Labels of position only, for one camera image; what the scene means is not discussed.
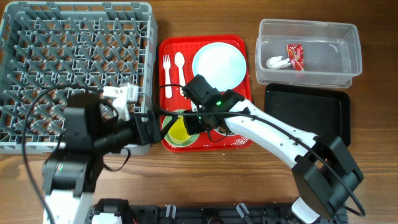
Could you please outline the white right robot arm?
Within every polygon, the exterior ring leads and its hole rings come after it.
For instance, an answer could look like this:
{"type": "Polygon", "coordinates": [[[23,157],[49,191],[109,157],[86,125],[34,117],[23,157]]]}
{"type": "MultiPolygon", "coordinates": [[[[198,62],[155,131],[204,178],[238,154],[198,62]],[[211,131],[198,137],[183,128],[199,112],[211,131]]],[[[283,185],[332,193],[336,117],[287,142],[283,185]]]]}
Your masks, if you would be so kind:
{"type": "Polygon", "coordinates": [[[185,86],[182,91],[197,107],[197,112],[185,115],[190,132],[224,128],[254,141],[291,169],[299,192],[291,211],[299,220],[332,218],[349,198],[357,206],[349,211],[365,216],[354,194],[363,173],[338,136],[318,136],[289,126],[233,90],[220,93],[212,87],[185,86]]]}

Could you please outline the white napkin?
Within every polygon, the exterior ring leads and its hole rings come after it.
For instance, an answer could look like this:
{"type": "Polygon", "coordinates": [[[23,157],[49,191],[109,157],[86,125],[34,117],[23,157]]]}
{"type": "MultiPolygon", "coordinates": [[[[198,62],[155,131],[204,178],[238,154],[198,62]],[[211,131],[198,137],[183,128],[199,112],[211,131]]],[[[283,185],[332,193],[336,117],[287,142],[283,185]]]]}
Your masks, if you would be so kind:
{"type": "Polygon", "coordinates": [[[269,69],[281,69],[291,65],[289,58],[283,59],[283,56],[271,57],[266,61],[266,66],[269,69]]]}

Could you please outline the yellow plastic cup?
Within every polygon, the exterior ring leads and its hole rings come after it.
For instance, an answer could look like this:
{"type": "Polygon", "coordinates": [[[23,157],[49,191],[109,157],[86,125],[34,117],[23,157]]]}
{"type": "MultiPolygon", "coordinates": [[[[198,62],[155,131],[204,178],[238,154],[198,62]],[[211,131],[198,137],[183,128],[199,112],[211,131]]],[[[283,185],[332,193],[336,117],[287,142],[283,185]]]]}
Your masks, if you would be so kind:
{"type": "Polygon", "coordinates": [[[174,144],[183,144],[190,139],[182,117],[179,117],[169,129],[169,138],[174,144]]]}

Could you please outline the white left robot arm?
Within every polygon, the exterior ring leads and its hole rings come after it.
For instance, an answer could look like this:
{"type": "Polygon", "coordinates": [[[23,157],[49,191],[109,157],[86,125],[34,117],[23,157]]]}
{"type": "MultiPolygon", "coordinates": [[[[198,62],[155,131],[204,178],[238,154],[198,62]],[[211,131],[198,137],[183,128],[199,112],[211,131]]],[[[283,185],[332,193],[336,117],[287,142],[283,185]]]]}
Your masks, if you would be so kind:
{"type": "Polygon", "coordinates": [[[159,126],[158,116],[149,111],[128,121],[105,121],[93,93],[68,98],[65,112],[65,147],[56,148],[43,164],[43,188],[47,215],[54,223],[84,223],[96,188],[106,167],[103,157],[119,154],[129,144],[146,145],[163,140],[171,125],[159,126]]]}

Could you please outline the light blue bowl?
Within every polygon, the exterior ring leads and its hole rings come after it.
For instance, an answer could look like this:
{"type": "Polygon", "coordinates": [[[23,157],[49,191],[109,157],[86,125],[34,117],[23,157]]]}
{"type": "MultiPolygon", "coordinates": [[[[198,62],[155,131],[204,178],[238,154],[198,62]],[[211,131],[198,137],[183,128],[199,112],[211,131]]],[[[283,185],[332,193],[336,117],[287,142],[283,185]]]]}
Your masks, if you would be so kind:
{"type": "Polygon", "coordinates": [[[227,129],[219,126],[214,131],[222,136],[235,136],[236,134],[232,131],[228,131],[227,129]]]}

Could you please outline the red snack wrapper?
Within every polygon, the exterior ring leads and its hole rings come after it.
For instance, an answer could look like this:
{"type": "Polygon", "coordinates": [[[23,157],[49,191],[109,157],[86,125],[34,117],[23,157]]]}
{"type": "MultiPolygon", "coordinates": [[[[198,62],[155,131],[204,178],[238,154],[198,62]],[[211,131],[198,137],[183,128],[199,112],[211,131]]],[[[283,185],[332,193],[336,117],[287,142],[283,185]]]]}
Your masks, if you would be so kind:
{"type": "Polygon", "coordinates": [[[288,44],[287,45],[288,58],[296,71],[304,71],[303,61],[303,45],[302,44],[288,44]]]}

